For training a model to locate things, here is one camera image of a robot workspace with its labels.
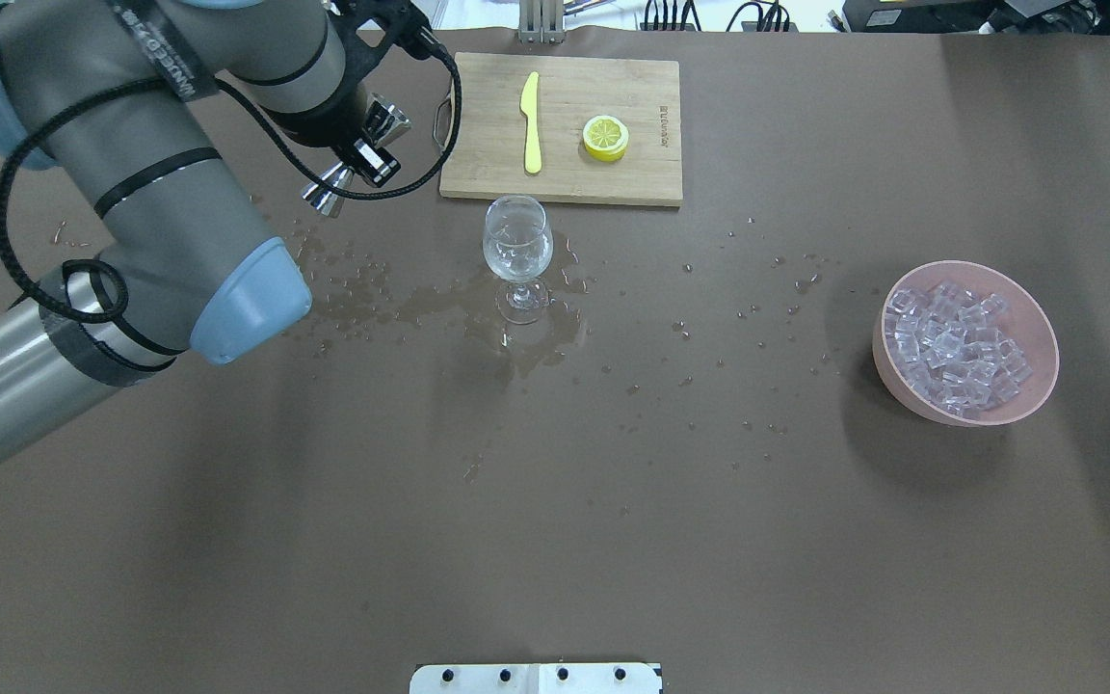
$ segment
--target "glass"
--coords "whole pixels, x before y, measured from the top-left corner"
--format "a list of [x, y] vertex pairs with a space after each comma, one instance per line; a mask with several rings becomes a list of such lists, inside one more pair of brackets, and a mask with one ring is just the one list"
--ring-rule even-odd
[[552, 262], [555, 241], [542, 202], [527, 194], [505, 194], [485, 211], [482, 255], [505, 284], [494, 296], [503, 318], [513, 324], [532, 324], [551, 303], [551, 293], [538, 278]]

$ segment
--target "cutting board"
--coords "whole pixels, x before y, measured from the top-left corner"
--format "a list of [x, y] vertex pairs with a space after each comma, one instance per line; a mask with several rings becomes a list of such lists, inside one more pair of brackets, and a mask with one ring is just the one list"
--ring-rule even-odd
[[[679, 64], [617, 58], [457, 53], [464, 110], [457, 144], [440, 179], [445, 198], [490, 201], [506, 193], [603, 205], [683, 203]], [[521, 89], [536, 70], [543, 170], [524, 165]], [[628, 127], [628, 153], [599, 162], [581, 145], [594, 115]]]

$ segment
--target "lemon half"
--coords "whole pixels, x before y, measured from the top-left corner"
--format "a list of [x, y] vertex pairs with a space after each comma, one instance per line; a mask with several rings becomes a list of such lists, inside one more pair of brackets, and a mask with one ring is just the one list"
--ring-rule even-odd
[[581, 131], [585, 151], [599, 162], [614, 162], [628, 150], [628, 127], [614, 115], [594, 115]]

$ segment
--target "bowl of ice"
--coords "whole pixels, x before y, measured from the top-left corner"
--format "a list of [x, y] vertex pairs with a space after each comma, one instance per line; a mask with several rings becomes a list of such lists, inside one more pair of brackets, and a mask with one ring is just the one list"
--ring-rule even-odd
[[1039, 303], [1005, 274], [965, 260], [918, 266], [889, 290], [872, 359], [895, 399], [953, 426], [1029, 416], [1061, 372]]

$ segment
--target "pink bowl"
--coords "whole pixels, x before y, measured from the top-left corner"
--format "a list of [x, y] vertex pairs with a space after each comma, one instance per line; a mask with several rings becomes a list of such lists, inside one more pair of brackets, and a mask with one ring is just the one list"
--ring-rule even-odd
[[[902, 379], [898, 370], [895, 354], [889, 352], [885, 341], [885, 306], [889, 298], [899, 289], [917, 289], [929, 291], [942, 281], [955, 281], [978, 295], [999, 294], [1009, 300], [1009, 311], [997, 321], [997, 328], [1012, 338], [1022, 352], [1026, 352], [1026, 363], [1035, 374], [1021, 384], [1021, 392], [1013, 400], [999, 408], [992, 408], [979, 414], [977, 420], [968, 420], [945, 412], [928, 399], [921, 399], [917, 392]], [[876, 330], [872, 331], [872, 360], [880, 371], [880, 381], [912, 413], [935, 422], [953, 426], [996, 426], [1012, 423], [1035, 410], [1040, 409], [1048, 396], [1052, 394], [1056, 379], [1061, 373], [1061, 350], [1056, 343], [1056, 333], [1043, 309], [1016, 281], [1000, 274], [995, 269], [965, 260], [939, 260], [935, 263], [920, 265], [906, 273], [901, 280], [886, 294], [880, 314], [876, 319]]]

